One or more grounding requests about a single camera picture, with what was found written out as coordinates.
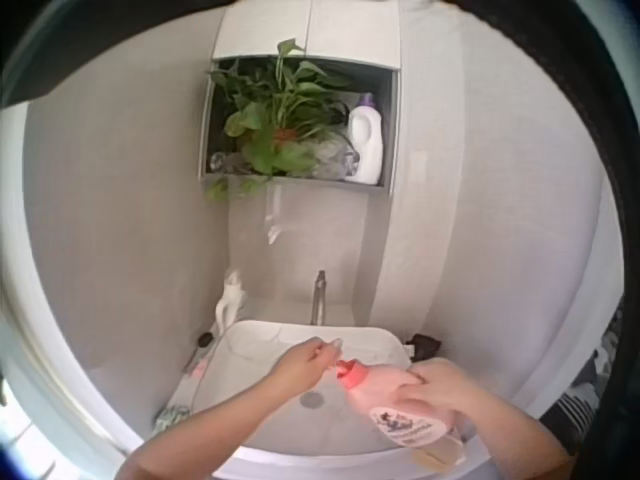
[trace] forearm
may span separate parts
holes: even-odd
[[[202,480],[285,401],[260,382],[145,443],[127,459],[116,480]]]
[[[569,461],[560,442],[538,421],[479,387],[459,410],[475,424],[509,480],[530,479]]]

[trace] drain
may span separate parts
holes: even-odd
[[[300,396],[300,405],[304,408],[309,408],[311,410],[315,410],[316,408],[320,408],[324,405],[324,397],[319,392],[314,392],[313,390],[307,393],[303,393]]]

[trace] faucet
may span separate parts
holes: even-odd
[[[311,304],[311,324],[324,325],[325,317],[325,293],[327,290],[327,278],[324,270],[318,272],[313,285],[313,303]]]

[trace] white cabinet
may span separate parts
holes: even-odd
[[[276,55],[289,38],[310,57],[398,69],[398,0],[239,0],[225,11],[213,58]]]
[[[213,58],[277,55],[289,38],[304,48],[310,12],[311,0],[239,0],[225,11]]]
[[[397,0],[313,0],[307,55],[400,68]]]

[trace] purple bottle cap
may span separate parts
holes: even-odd
[[[363,93],[362,95],[360,95],[358,106],[376,108],[376,104],[373,101],[373,93]]]

